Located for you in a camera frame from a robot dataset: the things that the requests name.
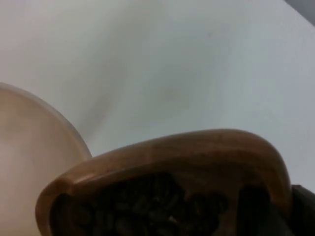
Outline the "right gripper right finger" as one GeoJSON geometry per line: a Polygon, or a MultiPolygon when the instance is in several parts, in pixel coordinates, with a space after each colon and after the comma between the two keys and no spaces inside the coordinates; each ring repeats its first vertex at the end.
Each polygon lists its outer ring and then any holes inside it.
{"type": "Polygon", "coordinates": [[[288,236],[315,236],[315,194],[292,185],[292,215],[288,236]]]}

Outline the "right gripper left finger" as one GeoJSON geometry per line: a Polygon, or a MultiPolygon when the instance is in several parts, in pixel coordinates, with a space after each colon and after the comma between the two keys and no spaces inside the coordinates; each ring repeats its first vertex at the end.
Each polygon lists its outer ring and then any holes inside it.
{"type": "Polygon", "coordinates": [[[291,236],[291,229],[262,187],[246,185],[238,198],[239,236],[291,236]]]}

